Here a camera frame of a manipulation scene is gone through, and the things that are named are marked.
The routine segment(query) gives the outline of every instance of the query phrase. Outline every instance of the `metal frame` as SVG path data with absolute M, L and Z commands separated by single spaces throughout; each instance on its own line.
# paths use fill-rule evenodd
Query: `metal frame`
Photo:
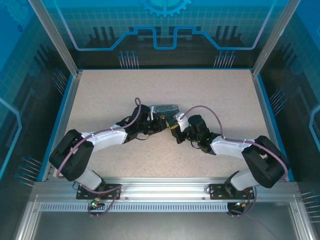
M 270 138 L 276 145 L 278 144 L 275 130 L 273 129 L 269 111 L 265 103 L 262 88 L 257 77 L 253 78 L 258 99 Z M 61 122 L 59 123 L 55 144 L 64 135 L 67 121 L 69 119 L 72 103 L 76 96 L 79 79 L 70 87 L 68 102 L 63 110 Z M 76 191 L 72 188 L 72 183 L 63 179 L 50 177 L 53 174 L 53 167 L 48 164 L 48 181 L 36 182 L 30 194 L 29 203 L 25 210 L 22 223 L 20 225 L 17 240 L 31 239 L 32 232 L 37 223 L 37 212 L 86 212 L 87 200 L 77 200 Z M 227 202 L 238 202 L 238 200 L 210 200 L 210 196 L 205 192 L 208 184 L 224 183 L 223 177 L 190 177 L 190 178 L 129 178 L 129 177 L 108 177 L 104 178 L 108 183 L 122 184 L 120 200 L 116 201 L 113 212 L 217 212 L 217 206 L 221 206 L 220 212 L 226 212 Z M 301 199 L 301 195 L 296 182 L 278 182 L 273 188 L 257 187 L 257 202 L 282 202 L 290 203 L 292 211 L 292 222 L 296 225 L 297 236 L 301 240 L 315 240 L 315 233 L 312 230 L 306 209 Z M 168 206 L 168 210 L 157 208 L 157 206 Z M 134 206 L 141 206 L 141 209 L 133 209 Z
M 260 73 L 262 67 L 266 63 L 269 55 L 274 49 L 276 43 L 284 32 L 287 24 L 289 23 L 292 15 L 296 11 L 297 6 L 299 5 L 300 0 L 289 0 L 283 9 L 279 19 L 277 20 L 268 40 L 266 41 L 260 55 L 258 56 L 254 66 L 253 66 L 253 76 L 257 77 Z
M 64 61 L 66 67 L 70 71 L 70 73 L 77 77 L 78 68 L 75 64 L 70 52 L 68 51 L 62 37 L 59 34 L 58 29 L 56 28 L 54 22 L 52 21 L 46 7 L 42 3 L 41 0 L 28 0 L 30 5 L 32 6 L 35 14 L 39 18 L 42 26 L 44 27 L 46 33 L 49 35 L 51 41 L 53 42 L 55 48 L 59 52 L 62 60 Z
M 73 101 L 77 92 L 80 76 L 78 76 L 78 69 L 74 63 L 67 47 L 65 46 L 57 28 L 49 16 L 45 6 L 41 0 L 29 0 L 36 15 L 40 19 L 42 25 L 50 36 L 52 42 L 57 48 L 63 61 L 67 65 L 71 74 L 76 77 L 68 92 L 67 102 L 63 109 L 61 121 L 58 124 L 57 132 L 54 137 L 52 148 L 63 137 Z M 288 24 L 291 16 L 295 12 L 300 0 L 290 0 L 284 8 L 279 20 L 277 21 L 266 45 L 259 55 L 253 67 L 253 83 L 256 88 L 258 99 L 261 105 L 263 116 L 266 121 L 267 129 L 271 140 L 279 146 L 280 142 L 277 140 L 277 134 L 273 128 L 272 120 L 264 99 L 263 91 L 258 81 L 258 74 L 269 57 L 272 49 L 277 43 L 279 37 Z M 48 177 L 47 182 L 36 182 L 33 186 L 29 202 L 25 209 L 22 222 L 20 224 L 16 240 L 31 239 L 35 230 L 39 212 L 53 211 L 57 212 L 85 212 L 86 200 L 76 200 L 75 190 L 72 189 L 72 183 L 65 180 L 53 179 L 50 177 L 51 165 L 47 164 L 45 175 Z M 214 178 L 119 178 L 112 177 L 105 179 L 108 183 L 122 184 L 122 193 L 120 200 L 117 201 L 115 210 L 123 210 L 121 205 L 141 206 L 155 206 L 159 204 L 171 203 L 180 206 L 192 204 L 196 206 L 196 211 L 203 211 L 203 206 L 225 206 L 225 200 L 210 200 L 210 196 L 205 189 L 208 184 L 223 183 L 226 179 L 221 177 Z M 257 187 L 258 194 L 256 196 L 257 202 L 289 202 L 292 211 L 292 220 L 297 229 L 297 234 L 302 240 L 316 239 L 316 235 L 312 230 L 311 223 L 299 193 L 298 185 L 295 182 L 278 182 L 273 188 L 267 189 L 261 186 Z

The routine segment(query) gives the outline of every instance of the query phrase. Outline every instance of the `beige work surface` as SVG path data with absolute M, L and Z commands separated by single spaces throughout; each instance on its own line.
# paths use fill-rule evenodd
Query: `beige work surface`
M 67 131 L 108 128 L 132 114 L 135 97 L 147 106 L 178 104 L 181 112 L 205 105 L 219 116 L 225 137 L 268 136 L 250 71 L 211 69 L 84 70 Z M 211 131 L 220 132 L 208 110 L 190 114 L 201 114 Z M 244 160 L 205 154 L 188 141 L 178 145 L 169 129 L 95 152 L 88 165 L 103 177 L 228 177 L 247 167 Z

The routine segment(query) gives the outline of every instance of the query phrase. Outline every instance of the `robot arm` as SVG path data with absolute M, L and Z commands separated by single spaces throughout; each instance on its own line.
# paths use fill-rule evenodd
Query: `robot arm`
M 235 172 L 226 180 L 225 188 L 229 195 L 232 196 L 236 191 L 257 185 L 272 188 L 285 174 L 285 170 L 283 165 L 269 152 L 276 155 L 284 163 L 286 169 L 289 169 L 286 157 L 266 136 L 250 140 L 222 137 L 220 134 L 210 132 L 200 115 L 193 115 L 189 118 L 184 115 L 182 112 L 177 113 L 174 116 L 177 124 L 170 128 L 178 144 L 187 139 L 197 143 L 206 154 L 227 155 L 246 161 L 247 170 Z
M 166 105 L 152 106 L 151 108 L 146 105 L 141 105 L 139 116 L 136 121 L 128 127 L 125 126 L 131 123 L 137 116 L 138 107 L 136 107 L 132 115 L 128 117 L 128 121 L 123 119 L 106 131 L 78 132 L 75 129 L 70 130 L 51 153 L 49 161 L 54 167 L 59 169 L 76 144 L 86 137 L 92 136 L 85 140 L 69 157 L 68 161 L 62 167 L 61 173 L 68 181 L 76 181 L 92 191 L 101 192 L 105 190 L 104 180 L 87 167 L 91 154 L 112 145 L 128 143 L 136 139 L 138 134 L 152 135 L 166 129 L 166 113 L 161 112 L 161 107 L 165 108 Z M 178 106 L 172 110 L 174 113 L 178 112 Z
M 230 196 L 237 191 L 257 185 L 271 188 L 285 173 L 283 165 L 278 160 L 254 144 L 270 150 L 281 159 L 286 169 L 289 169 L 288 160 L 265 136 L 252 140 L 225 138 L 221 134 L 210 132 L 200 115 L 193 115 L 189 118 L 184 116 L 184 113 L 179 112 L 177 105 L 151 107 L 141 105 L 136 121 L 125 127 L 133 121 L 137 114 L 138 107 L 135 108 L 128 121 L 123 119 L 108 131 L 81 133 L 75 129 L 70 130 L 52 152 L 49 161 L 57 169 L 61 168 L 66 156 L 76 144 L 91 135 L 92 137 L 85 140 L 70 156 L 61 168 L 61 173 L 68 181 L 76 181 L 92 191 L 101 192 L 105 190 L 106 183 L 87 167 L 92 153 L 112 145 L 125 144 L 136 139 L 138 134 L 152 135 L 170 127 L 178 144 L 189 140 L 197 143 L 204 153 L 228 155 L 246 161 L 247 170 L 235 172 L 225 181 L 225 190 Z

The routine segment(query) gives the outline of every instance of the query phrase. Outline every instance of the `transparent side panel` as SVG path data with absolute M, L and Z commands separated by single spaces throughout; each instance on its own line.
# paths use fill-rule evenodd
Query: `transparent side panel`
M 251 68 L 287 0 L 44 0 L 81 69 Z
M 320 216 L 319 13 L 318 1 L 300 2 L 260 73 L 300 190 L 317 192 L 305 200 L 312 221 Z
M 70 73 L 28 1 L 0 1 L 0 25 L 0 238 L 13 239 Z

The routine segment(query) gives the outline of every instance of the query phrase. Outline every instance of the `circuit pattern graphic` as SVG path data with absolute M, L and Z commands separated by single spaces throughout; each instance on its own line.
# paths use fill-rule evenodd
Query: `circuit pattern graphic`
M 0 8 L 6 8 L 20 28 L 25 25 L 28 19 L 28 4 L 27 0 L 0 0 Z
M 191 0 L 142 0 L 141 3 L 150 14 L 166 18 L 168 15 L 173 17 L 174 14 L 180 14 L 181 10 L 186 10 Z

